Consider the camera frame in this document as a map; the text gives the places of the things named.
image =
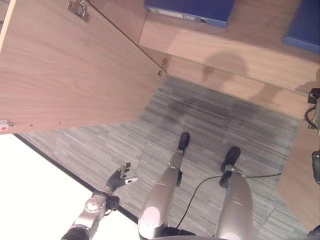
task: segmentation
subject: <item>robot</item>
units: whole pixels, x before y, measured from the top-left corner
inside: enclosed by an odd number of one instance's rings
[[[184,132],[176,153],[167,169],[153,186],[138,218],[138,232],[142,240],[249,240],[253,235],[253,201],[244,173],[235,167],[240,155],[238,147],[232,147],[221,166],[223,175],[219,181],[226,188],[226,196],[218,225],[212,237],[196,236],[194,233],[168,227],[168,217],[172,207],[174,191],[182,180],[180,167],[188,147],[190,135]],[[119,198],[114,191],[124,185],[134,183],[137,177],[126,179],[130,163],[122,165],[108,179],[105,187],[95,191],[86,201],[83,212],[75,220],[61,240],[91,240],[99,222],[108,210],[116,210]]]

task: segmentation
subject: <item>open cabinet door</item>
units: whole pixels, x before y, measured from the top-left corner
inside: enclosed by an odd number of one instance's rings
[[[11,0],[0,35],[0,133],[134,121],[163,82],[145,53],[87,5]]]

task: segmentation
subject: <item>cabinet hinge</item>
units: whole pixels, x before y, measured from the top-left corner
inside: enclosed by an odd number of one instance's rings
[[[157,72],[157,74],[158,74],[159,76],[162,76],[162,74],[163,74],[164,71],[166,70],[167,64],[168,64],[168,58],[164,58],[164,59],[162,60],[161,69]]]
[[[89,2],[86,0],[76,0],[75,2],[69,1],[66,9],[87,23],[90,19],[90,15],[87,13],[88,4]]]

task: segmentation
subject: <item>gray carpet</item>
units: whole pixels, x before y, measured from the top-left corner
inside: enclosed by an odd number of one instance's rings
[[[169,77],[135,122],[57,129],[21,134],[80,178],[101,188],[120,164],[131,162],[138,182],[116,191],[121,205],[139,215],[147,194],[166,169],[182,132],[191,139],[176,189],[169,226],[180,221],[205,178],[220,176],[220,165],[232,146],[248,176],[283,170],[299,121],[257,105]],[[254,240],[303,238],[306,230],[277,194],[280,177],[248,179],[254,204]],[[219,179],[198,190],[180,228],[212,236],[225,190]]]

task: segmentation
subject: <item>cable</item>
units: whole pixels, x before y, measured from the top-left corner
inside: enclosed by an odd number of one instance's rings
[[[182,216],[182,218],[181,218],[178,226],[176,226],[176,229],[180,226],[180,224],[182,223],[183,219],[184,219],[185,216],[187,215],[187,212],[188,212],[188,210],[189,210],[189,207],[190,207],[190,205],[191,205],[191,202],[192,202],[192,200],[194,199],[194,196],[196,195],[196,192],[197,192],[198,188],[201,186],[201,184],[203,184],[205,181],[207,181],[207,180],[209,180],[209,179],[215,179],[215,178],[221,178],[221,176],[208,177],[208,178],[206,178],[205,180],[203,180],[202,182],[200,182],[200,184],[196,187],[196,189],[194,190],[194,193],[193,193],[193,195],[192,195],[192,197],[191,197],[191,199],[190,199],[190,201],[189,201],[188,206],[186,207],[186,210],[185,210],[185,212],[184,212],[184,214],[183,214],[183,216]]]
[[[313,110],[315,110],[315,109],[316,109],[316,105],[314,105],[313,107],[309,108],[309,109],[305,112],[305,114],[304,114],[304,120],[305,120],[313,129],[318,130],[317,126],[309,119],[309,116],[308,116],[308,114],[309,114],[310,112],[312,112]]]
[[[245,179],[261,179],[261,178],[270,178],[275,176],[280,176],[282,172],[272,175],[265,175],[265,176],[246,176]]]
[[[272,175],[246,176],[245,178],[246,178],[246,179],[270,178],[270,177],[279,176],[279,175],[281,175],[281,174],[282,174],[282,172],[277,173],[277,174],[272,174]],[[192,200],[194,199],[194,197],[195,197],[195,195],[196,195],[196,192],[197,192],[198,188],[201,186],[201,184],[203,184],[205,181],[208,181],[208,180],[210,180],[210,179],[221,178],[221,177],[222,177],[222,176],[211,176],[211,177],[208,177],[208,178],[206,178],[205,180],[203,180],[202,182],[199,183],[199,185],[196,187],[196,189],[195,189],[194,192],[193,192],[193,195],[192,195],[192,197],[191,197],[191,199],[190,199],[190,201],[189,201],[188,206],[186,207],[186,210],[185,210],[185,212],[184,212],[184,214],[183,214],[180,222],[179,222],[178,225],[175,227],[176,229],[179,228],[180,224],[182,223],[182,221],[184,220],[185,216],[187,215],[187,212],[188,212],[188,210],[189,210],[189,208],[190,208],[191,202],[192,202]]]

